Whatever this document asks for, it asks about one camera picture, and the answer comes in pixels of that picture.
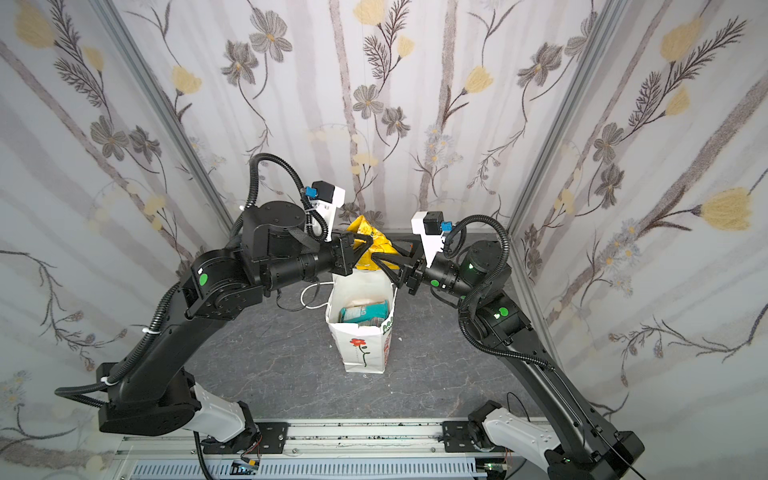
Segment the cable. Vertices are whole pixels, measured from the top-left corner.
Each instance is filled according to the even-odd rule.
[[[514,396],[518,400],[518,402],[520,402],[520,406],[523,408],[523,412],[525,412],[525,418],[528,419],[528,421],[530,422],[531,421],[531,416],[528,414],[528,410],[525,409],[525,405],[523,405],[523,401],[520,400],[520,397],[518,397],[517,395],[515,395],[512,392],[507,392],[507,411],[511,412],[511,408],[509,407],[509,396],[510,395]],[[520,472],[520,468],[523,468],[523,465],[525,465],[525,463],[527,461],[528,461],[527,458],[523,458],[523,462],[520,464],[520,466],[517,467],[512,473],[507,475],[506,478],[511,478],[515,473]]]
[[[200,447],[200,434],[197,432],[192,432],[194,435],[194,449],[197,452],[197,462],[200,463],[200,470],[203,471],[203,477],[205,477],[205,480],[216,480],[208,471],[208,467],[205,465],[205,460],[203,460],[203,449]]]
[[[515,469],[515,470],[514,470],[512,473],[510,473],[509,475],[507,475],[507,478],[512,478],[512,476],[513,476],[515,473],[517,473],[517,472],[520,472],[520,469],[521,469],[521,468],[523,468],[523,466],[525,465],[525,463],[526,463],[527,461],[528,461],[528,459],[527,459],[527,458],[524,458],[524,459],[523,459],[523,462],[520,464],[520,466],[519,466],[519,467],[517,467],[517,468],[516,468],[516,469]]]
[[[456,244],[455,250],[451,248],[451,243],[453,242],[454,237],[456,236],[455,232],[459,232],[458,237],[458,243]],[[467,240],[467,229],[466,227],[459,227],[458,223],[453,227],[453,229],[448,233],[448,235],[445,236],[445,242],[442,247],[442,254],[445,258],[453,258],[455,257],[456,253],[459,252],[462,249],[462,246],[464,245],[464,242]]]
[[[438,295],[437,292],[435,291],[435,287],[433,286],[429,287],[429,291],[432,293],[432,296],[434,296],[437,300],[440,300],[441,302],[443,302],[445,305],[448,305],[453,309],[458,309],[457,303],[453,303],[452,301],[446,300],[440,295]]]
[[[178,287],[179,283],[176,282],[176,284],[168,289],[168,291],[160,299],[160,302],[154,311],[152,321],[150,322],[149,327],[145,329],[145,332],[159,332],[161,330],[163,321],[165,320],[165,316],[168,311],[168,306],[170,305],[170,299],[173,297],[174,293],[176,293]],[[120,380],[122,380],[123,377],[128,372],[130,372],[131,369],[134,368],[136,362],[142,356],[144,356],[149,347],[152,345],[152,342],[154,342],[154,338],[156,336],[157,334],[155,333],[145,333],[144,338],[142,338],[141,341],[139,341],[139,343],[131,351],[131,353],[129,353],[128,356],[123,359],[122,363],[119,363],[117,368],[112,369],[112,372],[114,373],[111,373],[109,377],[106,378],[106,382],[97,382],[83,386],[59,387],[54,391],[54,394],[66,399],[84,403],[85,405],[101,407],[101,405],[104,405],[101,400],[91,399],[90,397],[86,397],[83,394],[98,392],[107,388],[108,386],[120,382]]]
[[[520,400],[520,397],[518,397],[517,395],[515,395],[512,392],[507,392],[507,412],[511,412],[512,411],[509,408],[509,396],[510,395],[514,396],[518,400],[518,402],[520,403],[520,406],[523,408],[523,412],[525,413],[525,418],[528,419],[528,421],[530,422],[531,421],[531,416],[528,414],[528,410],[525,409],[525,405],[523,405],[523,402],[522,402],[522,400]]]
[[[323,217],[317,213],[317,210],[313,209],[312,204],[310,203],[310,199],[307,197],[306,191],[304,190],[304,183],[301,181],[301,178],[296,173],[296,171],[290,165],[288,165],[288,162],[280,157],[277,157],[276,155],[261,153],[256,154],[250,158],[250,186],[248,188],[248,198],[245,202],[245,208],[256,206],[256,200],[259,196],[259,163],[261,161],[274,162],[280,165],[286,172],[288,172],[291,180],[293,180],[296,188],[299,191],[299,196],[301,198],[301,204],[304,206],[304,211],[308,213],[306,216],[305,231],[314,240],[324,242],[326,237],[328,237],[328,224],[326,223],[325,219],[323,219]],[[312,226],[312,218],[314,218],[320,225],[320,235],[315,235],[315,230]],[[242,227],[243,214],[240,213],[240,215],[237,217],[237,220],[235,220],[235,223],[230,229],[230,239],[234,238],[234,236],[237,235],[237,233],[240,231],[240,228]]]
[[[259,441],[251,445],[249,449],[247,449],[243,454],[240,456],[240,460],[247,463],[250,466],[256,466],[261,463],[261,455],[257,453],[258,461],[257,460],[251,460],[250,458],[246,457],[245,455],[248,455],[253,451],[253,449],[257,448],[259,444],[261,443],[261,440],[264,438],[264,435],[259,435]]]
[[[625,458],[624,458],[624,457],[621,455],[621,453],[619,453],[619,452],[618,452],[618,451],[617,451],[617,450],[614,448],[614,446],[613,446],[613,445],[611,445],[610,443],[608,443],[608,440],[606,440],[606,439],[605,439],[605,437],[603,436],[603,434],[602,434],[602,433],[600,433],[600,431],[598,430],[597,426],[595,426],[595,424],[594,424],[594,423],[592,423],[592,421],[589,419],[589,417],[587,416],[587,413],[584,411],[584,409],[583,409],[583,408],[581,408],[581,404],[578,402],[578,400],[576,400],[576,396],[575,396],[575,395],[574,395],[574,393],[571,391],[571,389],[568,387],[568,384],[565,382],[565,380],[563,380],[563,377],[561,377],[561,376],[560,376],[560,374],[558,373],[558,371],[557,371],[557,370],[553,370],[553,373],[554,373],[554,374],[555,374],[555,375],[558,377],[558,379],[560,379],[560,382],[561,382],[561,383],[563,384],[563,386],[565,387],[565,391],[566,391],[566,392],[568,392],[568,395],[570,395],[570,396],[571,396],[571,398],[573,399],[573,401],[574,401],[574,403],[576,404],[576,406],[578,407],[578,409],[579,409],[579,410],[581,410],[581,414],[582,414],[582,415],[584,416],[584,418],[587,420],[587,423],[589,424],[589,426],[590,426],[590,427],[592,427],[592,431],[593,431],[594,433],[597,433],[597,434],[600,436],[600,438],[601,438],[601,440],[603,441],[603,443],[605,443],[605,445],[606,445],[608,448],[610,448],[611,450],[613,450],[613,452],[616,454],[616,456],[617,456],[617,457],[618,457],[618,458],[619,458],[619,459],[620,459],[622,462],[626,463],[626,464],[627,464],[627,467],[629,467],[629,468],[632,470],[632,472],[635,472],[635,473],[637,474],[637,476],[638,476],[638,477],[640,477],[640,478],[642,478],[643,480],[647,480],[647,478],[645,478],[645,477],[644,477],[644,476],[643,476],[643,475],[642,475],[640,472],[638,472],[638,471],[637,471],[637,469],[636,469],[635,467],[633,467],[633,466],[632,466],[632,464],[631,464],[630,462],[628,462],[628,461],[627,461],[627,460],[626,460],[626,459],[625,459]]]
[[[325,305],[328,305],[328,302],[321,303],[320,305],[315,305],[315,306],[309,306],[306,303],[304,303],[304,293],[306,293],[307,290],[309,290],[310,288],[312,288],[314,286],[315,287],[315,294],[312,295],[312,299],[311,300],[307,300],[308,302],[314,302],[315,299],[317,298],[317,293],[320,291],[320,286],[321,285],[333,285],[333,282],[320,282],[319,280],[317,280],[317,282],[313,283],[312,285],[310,285],[307,288],[305,288],[304,290],[302,290],[301,291],[301,295],[299,296],[299,301],[301,302],[301,306],[299,306],[297,308],[287,308],[285,306],[280,305],[280,297],[283,295],[283,293],[280,291],[280,289],[277,289],[277,297],[275,298],[275,304],[277,305],[278,308],[280,308],[282,310],[287,310],[289,312],[300,312],[301,310],[304,310],[304,309],[314,310],[314,309],[317,309],[317,308],[322,308]]]
[[[504,227],[493,217],[489,217],[488,215],[470,215],[469,217],[466,217],[465,219],[459,221],[454,227],[453,230],[449,232],[449,234],[445,237],[445,244],[450,245],[453,241],[453,238],[456,235],[460,235],[459,238],[459,246],[462,244],[462,238],[466,237],[466,226],[470,223],[485,223],[486,225],[489,225],[491,228],[493,228],[496,232],[496,235],[498,237],[498,241],[501,244],[502,247],[502,254],[498,258],[498,262],[496,264],[496,267],[491,271],[485,274],[485,277],[482,282],[478,283],[474,287],[472,287],[472,290],[469,290],[469,293],[465,296],[464,300],[461,300],[458,304],[458,327],[462,331],[462,335],[467,339],[470,345],[474,346],[476,349],[480,350],[481,352],[488,353],[490,355],[495,356],[503,356],[506,358],[512,358],[517,360],[522,360],[524,362],[530,362],[534,363],[535,365],[540,366],[544,370],[550,370],[552,369],[552,365],[549,364],[546,360],[540,359],[533,355],[527,355],[524,353],[518,353],[518,352],[512,352],[509,350],[497,350],[490,347],[487,347],[480,343],[477,339],[475,339],[474,336],[469,332],[469,323],[472,321],[472,318],[475,316],[475,311],[477,309],[477,303],[479,302],[479,294],[482,292],[485,288],[491,285],[493,280],[496,279],[496,277],[503,271],[503,269],[507,265],[507,259],[509,258],[509,250],[510,250],[510,244],[509,244],[509,236],[507,235],[506,230],[504,230]],[[451,256],[455,255],[455,252],[458,252],[459,248],[456,250],[450,250],[449,254]]]
[[[317,288],[318,288],[318,290],[319,290],[319,288],[320,288],[320,287],[319,287],[320,285],[333,285],[333,282],[320,282],[320,283],[318,283],[318,284],[317,284]],[[302,305],[304,305],[304,308],[307,308],[307,309],[309,309],[309,310],[314,310],[315,308],[322,308],[322,307],[324,307],[325,305],[328,305],[328,302],[325,302],[325,303],[321,303],[320,305],[315,305],[315,306],[309,306],[309,305],[307,305],[306,303],[304,303],[304,293],[305,293],[307,290],[309,290],[310,288],[312,288],[312,285],[310,285],[310,286],[308,286],[307,288],[305,288],[304,290],[302,290],[302,291],[301,291],[301,295],[299,295],[299,301],[301,302],[301,304],[302,304]],[[313,297],[312,297],[312,299],[310,300],[310,302],[313,302],[313,301],[315,300],[315,297],[316,297],[316,296],[317,296],[317,291],[315,291],[315,296],[313,296]]]

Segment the floral wallpaper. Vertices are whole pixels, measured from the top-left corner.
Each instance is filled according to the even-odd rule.
[[[124,356],[226,233],[88,3],[0,13],[0,477],[101,478],[120,437],[54,389]]]
[[[757,0],[629,2],[513,232],[648,478],[764,476],[767,25]]]
[[[603,2],[115,4],[233,215],[269,151],[346,189],[337,226],[410,230],[509,219]],[[274,166],[261,182],[296,200]]]

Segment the yellow snack bag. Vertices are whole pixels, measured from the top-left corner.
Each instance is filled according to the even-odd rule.
[[[371,260],[371,253],[382,252],[397,254],[397,250],[395,250],[395,247],[392,246],[392,242],[390,242],[389,239],[384,236],[384,233],[379,232],[373,225],[371,225],[363,215],[357,217],[355,221],[349,225],[347,231],[361,233],[363,235],[370,235],[373,237],[373,245],[371,245],[368,251],[362,255],[362,258],[357,263],[357,268],[361,270],[380,270],[380,268],[377,267],[373,260]],[[365,242],[362,240],[355,240],[355,248],[357,248],[358,245],[362,243]],[[398,266],[392,264],[389,264],[388,266],[393,270],[399,268]]]

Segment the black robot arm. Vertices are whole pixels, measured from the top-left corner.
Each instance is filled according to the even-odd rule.
[[[442,213],[434,214],[442,219]],[[412,295],[426,284],[436,296],[448,294],[458,299],[456,304],[443,300],[458,309],[458,326],[467,340],[475,348],[497,356],[515,374],[557,434],[559,443],[546,445],[541,451],[539,465],[550,478],[620,478],[644,451],[643,443],[633,432],[618,431],[595,412],[543,347],[531,321],[504,291],[511,268],[506,262],[509,242],[503,227],[486,216],[468,219],[493,227],[498,241],[480,240],[462,250],[465,227],[470,223],[463,220],[445,238],[445,254],[438,254],[429,266],[422,242],[417,239],[410,250],[396,247],[399,255],[374,253],[372,260],[395,285],[408,287]],[[451,248],[457,236],[458,242]],[[455,263],[451,258],[458,258],[460,252],[465,255]],[[389,264],[398,269],[389,268]],[[491,423],[484,422],[507,415],[505,411],[492,414],[499,408],[498,403],[488,402],[470,415],[480,424],[476,440],[481,446],[487,446],[483,443],[488,443],[489,438],[504,438],[498,432],[488,432]],[[520,450],[517,444],[499,445]]]
[[[299,189],[301,207],[284,201],[256,205],[261,161],[287,170]],[[131,353],[118,363],[101,364],[93,385],[56,390],[59,396],[98,407],[102,432],[162,435],[186,428],[219,441],[224,448],[220,453],[247,448],[258,436],[247,405],[206,392],[184,371],[184,364],[246,307],[261,303],[274,290],[314,281],[320,273],[350,275],[372,245],[371,236],[351,232],[334,233],[325,241],[329,227],[307,192],[327,206],[333,185],[303,187],[293,168],[269,154],[255,156],[250,173],[248,200],[230,241],[200,255],[167,291]],[[109,401],[85,395],[98,391],[106,392]]]

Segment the paper bag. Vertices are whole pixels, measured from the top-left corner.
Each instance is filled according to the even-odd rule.
[[[347,372],[384,373],[389,357],[396,289],[381,270],[354,270],[352,275],[333,275],[333,291],[326,308],[326,323],[341,353]],[[381,326],[340,323],[342,308],[389,303],[389,315]]]

